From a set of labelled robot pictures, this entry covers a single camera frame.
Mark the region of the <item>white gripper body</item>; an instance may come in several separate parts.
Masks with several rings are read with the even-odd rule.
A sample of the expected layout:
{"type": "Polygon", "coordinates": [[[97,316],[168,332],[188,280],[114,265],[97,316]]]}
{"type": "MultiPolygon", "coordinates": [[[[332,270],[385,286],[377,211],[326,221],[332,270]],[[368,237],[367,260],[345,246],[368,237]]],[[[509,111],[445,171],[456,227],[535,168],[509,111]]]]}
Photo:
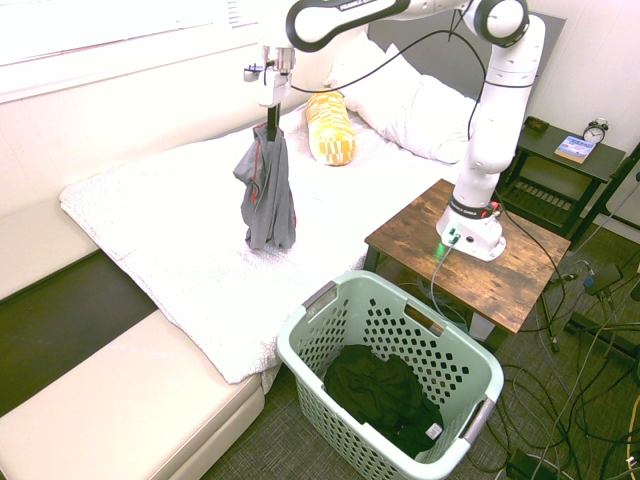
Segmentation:
{"type": "Polygon", "coordinates": [[[263,107],[274,107],[280,104],[290,93],[292,73],[282,73],[266,68],[259,74],[257,102],[263,107]]]}

